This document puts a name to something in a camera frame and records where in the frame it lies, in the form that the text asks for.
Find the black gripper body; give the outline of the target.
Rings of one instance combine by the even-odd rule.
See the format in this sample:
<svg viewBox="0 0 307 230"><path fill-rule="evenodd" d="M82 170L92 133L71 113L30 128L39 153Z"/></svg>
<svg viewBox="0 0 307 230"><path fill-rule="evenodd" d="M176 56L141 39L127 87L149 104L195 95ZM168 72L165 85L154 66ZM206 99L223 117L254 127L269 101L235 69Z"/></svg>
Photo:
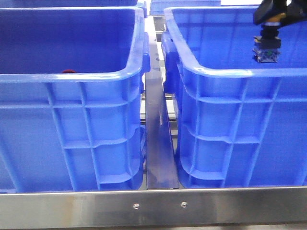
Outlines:
<svg viewBox="0 0 307 230"><path fill-rule="evenodd" d="M307 1L292 0L263 0L253 14L255 25L275 19L280 27L304 22L307 20Z"/></svg>

